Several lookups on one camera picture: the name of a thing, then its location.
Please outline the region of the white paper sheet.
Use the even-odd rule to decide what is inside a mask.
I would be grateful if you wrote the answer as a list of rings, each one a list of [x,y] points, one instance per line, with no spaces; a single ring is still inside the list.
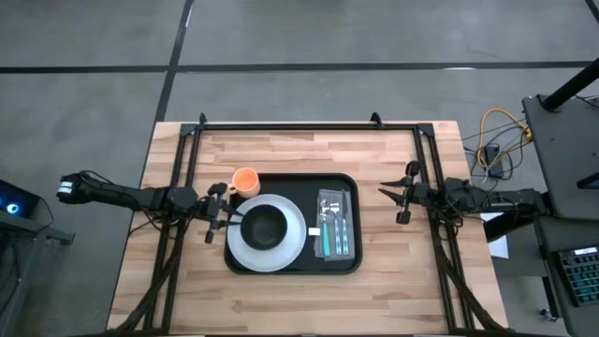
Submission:
[[[480,217],[484,221],[489,221],[495,219],[496,217],[502,215],[501,212],[483,212],[480,214]],[[488,244],[489,252],[492,257],[498,257],[503,259],[509,259],[508,252],[508,244],[507,237],[503,235],[499,239]]]

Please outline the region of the teal handled spoon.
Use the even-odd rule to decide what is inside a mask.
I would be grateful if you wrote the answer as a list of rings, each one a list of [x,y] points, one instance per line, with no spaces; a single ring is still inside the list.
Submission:
[[[328,211],[329,211],[329,203],[322,199],[320,201],[320,216],[322,218],[322,243],[323,243],[323,254],[325,257],[330,256],[330,247],[329,247],[329,228],[328,228]]]

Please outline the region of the black keyboard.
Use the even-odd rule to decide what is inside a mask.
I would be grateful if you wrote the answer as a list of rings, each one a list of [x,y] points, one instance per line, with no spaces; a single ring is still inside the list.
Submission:
[[[558,272],[576,307],[599,304],[599,246],[555,253]]]

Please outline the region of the white plate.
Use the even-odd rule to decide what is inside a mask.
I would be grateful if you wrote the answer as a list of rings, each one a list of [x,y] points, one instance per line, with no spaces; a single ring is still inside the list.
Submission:
[[[243,215],[258,205],[277,207],[285,215],[287,232],[283,241],[270,250],[249,247],[241,237],[241,226],[228,227],[226,244],[231,255],[246,269],[255,272],[275,272],[289,266],[303,249],[307,227],[301,210],[289,199],[266,194],[244,201],[237,209]],[[233,222],[241,222],[243,216],[233,215]]]

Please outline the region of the black plastic tray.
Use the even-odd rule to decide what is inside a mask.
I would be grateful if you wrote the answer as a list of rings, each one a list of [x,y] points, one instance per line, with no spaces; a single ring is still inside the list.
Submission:
[[[255,272],[244,268],[229,252],[226,244],[225,263],[237,274],[296,274],[296,275],[344,275],[358,269],[362,260],[362,242],[358,202],[358,186],[342,173],[261,173],[260,195],[273,194],[292,201],[302,212],[307,227],[307,237],[299,256],[286,268],[275,272]],[[356,224],[355,239],[357,255],[354,260],[326,262],[314,253],[314,236],[308,234],[315,227],[317,197],[320,189],[345,190],[351,194],[351,206]],[[246,199],[233,196],[232,205],[238,207]]]

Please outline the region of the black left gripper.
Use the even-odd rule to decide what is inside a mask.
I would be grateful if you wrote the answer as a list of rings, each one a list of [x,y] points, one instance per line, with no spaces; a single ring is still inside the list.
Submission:
[[[207,195],[200,200],[200,207],[197,213],[197,219],[209,223],[204,242],[211,244],[215,233],[223,227],[240,226],[240,222],[229,222],[219,219],[219,212],[224,211],[228,214],[243,216],[233,206],[223,200],[223,195],[227,192],[226,183],[215,183],[207,192]]]

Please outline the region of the teal handled knife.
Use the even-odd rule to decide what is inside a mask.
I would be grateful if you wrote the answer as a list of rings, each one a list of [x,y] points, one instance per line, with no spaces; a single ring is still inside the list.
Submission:
[[[343,230],[343,254],[345,256],[349,256],[349,235],[348,235],[348,225],[347,225],[347,216],[348,216],[348,211],[349,211],[349,205],[348,205],[348,196],[347,196],[347,192],[345,190],[342,191],[342,195],[343,195],[343,223],[342,223],[342,230]]]

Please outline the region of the black power adapter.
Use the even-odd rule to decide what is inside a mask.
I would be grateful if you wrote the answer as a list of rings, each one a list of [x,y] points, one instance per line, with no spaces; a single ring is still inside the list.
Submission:
[[[500,145],[496,143],[486,145],[483,148],[483,155],[487,165],[488,176],[495,179],[501,179],[504,176],[504,169]]]

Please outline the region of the black bowl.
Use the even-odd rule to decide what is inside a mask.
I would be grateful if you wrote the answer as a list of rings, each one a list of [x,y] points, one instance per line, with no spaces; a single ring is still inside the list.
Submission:
[[[241,237],[256,250],[275,248],[283,241],[286,232],[284,213],[271,205],[255,206],[241,219]]]

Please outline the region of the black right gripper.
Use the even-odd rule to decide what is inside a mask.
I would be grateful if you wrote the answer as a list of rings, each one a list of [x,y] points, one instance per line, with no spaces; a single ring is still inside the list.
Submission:
[[[398,181],[383,182],[381,185],[389,187],[403,187],[402,194],[397,194],[383,188],[378,191],[389,197],[397,206],[402,207],[396,216],[396,222],[407,225],[411,219],[410,204],[417,204],[431,211],[432,218],[439,221],[440,211],[435,205],[436,192],[427,183],[416,183],[415,178],[420,173],[419,161],[411,161],[406,165],[405,176]]]

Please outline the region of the black pole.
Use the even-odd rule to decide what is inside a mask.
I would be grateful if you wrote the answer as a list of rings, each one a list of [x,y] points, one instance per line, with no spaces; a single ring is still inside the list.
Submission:
[[[553,94],[544,98],[541,101],[541,106],[547,111],[555,111],[567,100],[577,95],[597,79],[599,79],[599,58],[578,72]]]

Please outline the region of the grey cloth napkin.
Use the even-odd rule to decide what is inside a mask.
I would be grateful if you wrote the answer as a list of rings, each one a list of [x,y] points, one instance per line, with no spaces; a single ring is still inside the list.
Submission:
[[[346,191],[346,192],[347,192],[347,196],[348,196],[348,200],[349,200],[348,201],[349,211],[348,211],[348,216],[347,216],[347,225],[348,225],[349,252],[350,253],[349,253],[349,256],[345,256],[343,254],[343,230],[342,230],[343,195],[342,195],[342,191],[343,190],[320,189],[318,192],[315,227],[319,227],[320,229],[322,229],[322,218],[320,216],[320,201],[322,199],[325,199],[329,203],[329,211],[328,211],[327,219],[328,219],[328,228],[329,228],[330,256],[325,257],[323,254],[322,234],[320,236],[314,236],[314,253],[315,253],[316,257],[322,258],[326,262],[354,260],[357,255],[357,247],[356,247],[356,239],[355,239],[356,230],[354,229],[354,225],[356,224],[356,221],[354,220],[354,214],[353,214],[353,209],[351,206],[351,199],[350,199],[351,194],[349,191]],[[340,208],[341,208],[340,214],[339,214],[339,226],[340,226],[340,233],[341,233],[342,253],[339,256],[336,255],[336,250],[335,250],[334,215],[330,209],[331,196],[333,194],[338,195],[338,200],[339,200]]]

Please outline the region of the teal handled fork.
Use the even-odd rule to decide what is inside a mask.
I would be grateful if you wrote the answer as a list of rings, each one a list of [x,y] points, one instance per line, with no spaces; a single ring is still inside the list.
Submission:
[[[342,253],[342,244],[341,244],[341,233],[339,226],[339,214],[340,214],[340,203],[338,200],[338,195],[333,194],[331,196],[330,209],[334,215],[334,235],[335,235],[335,250],[336,255],[339,256]]]

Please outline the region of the grey metal stand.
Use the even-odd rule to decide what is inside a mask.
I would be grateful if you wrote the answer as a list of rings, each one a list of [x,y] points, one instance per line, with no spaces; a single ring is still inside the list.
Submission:
[[[61,245],[70,245],[75,238],[75,233],[0,212],[0,235],[2,234],[7,235],[7,238],[0,239],[0,242],[7,244],[12,259],[6,279],[7,295],[4,296],[5,291],[0,290],[0,337],[10,337],[19,320],[46,240],[56,240]]]

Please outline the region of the black computer with blue light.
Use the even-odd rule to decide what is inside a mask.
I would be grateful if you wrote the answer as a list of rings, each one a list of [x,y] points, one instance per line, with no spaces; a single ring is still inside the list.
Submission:
[[[30,218],[39,201],[39,196],[0,180],[0,211]]]

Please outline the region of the orange mug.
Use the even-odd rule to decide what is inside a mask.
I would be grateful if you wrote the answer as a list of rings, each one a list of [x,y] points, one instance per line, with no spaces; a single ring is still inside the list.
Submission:
[[[257,172],[252,168],[239,168],[234,172],[226,191],[229,195],[253,198],[260,193],[260,189],[261,184]]]

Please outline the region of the grey desk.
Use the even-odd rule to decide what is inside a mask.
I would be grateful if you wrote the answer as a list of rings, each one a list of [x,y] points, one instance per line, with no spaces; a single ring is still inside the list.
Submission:
[[[541,106],[540,96],[522,99],[553,214],[535,227],[555,286],[560,316],[573,337],[599,337],[599,304],[576,307],[561,279],[556,253],[596,246],[599,249],[599,189],[577,182],[599,173],[599,109],[580,100],[556,112]]]

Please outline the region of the black table frame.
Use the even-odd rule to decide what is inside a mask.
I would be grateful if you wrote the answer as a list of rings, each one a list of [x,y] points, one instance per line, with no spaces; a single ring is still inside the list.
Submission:
[[[469,171],[456,123],[209,123],[201,133],[193,185],[205,193],[236,169],[266,173],[341,172],[358,185],[364,256],[342,276],[239,275],[224,261],[225,238],[205,243],[194,222],[183,257],[170,332],[186,335],[330,335],[445,333],[465,319],[459,295],[441,276],[431,225],[414,208],[408,225],[383,184],[418,159],[433,182]]]

